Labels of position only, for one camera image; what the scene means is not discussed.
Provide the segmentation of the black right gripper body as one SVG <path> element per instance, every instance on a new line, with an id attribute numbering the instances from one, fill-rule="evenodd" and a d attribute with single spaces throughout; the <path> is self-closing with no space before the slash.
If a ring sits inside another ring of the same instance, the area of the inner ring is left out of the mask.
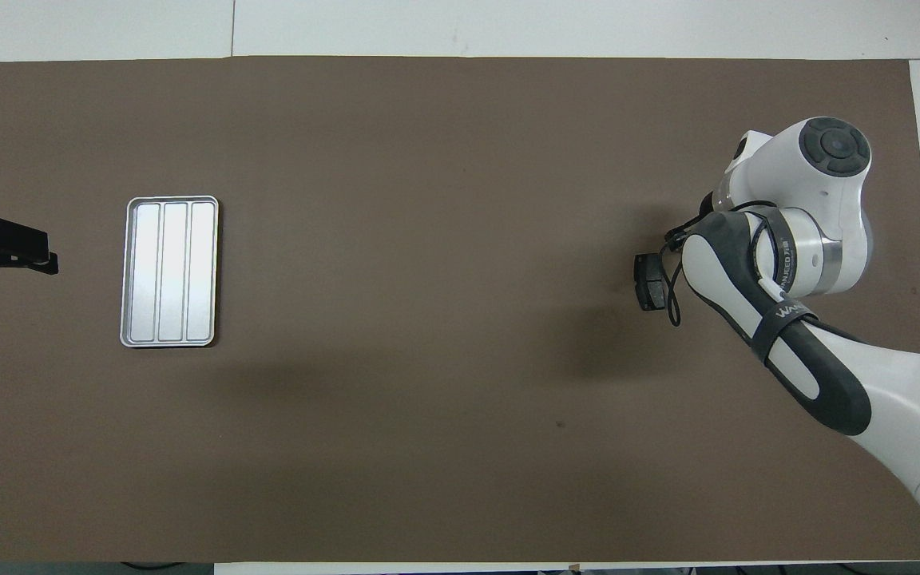
<path id="1" fill-rule="evenodd" d="M 690 229 L 701 222 L 709 212 L 698 212 L 697 215 L 694 215 L 693 218 L 680 224 L 672 229 L 669 229 L 667 233 L 664 234 L 664 243 L 662 244 L 662 250 L 667 252 L 680 252 L 682 251 L 683 244 L 687 237 L 689 236 Z"/>

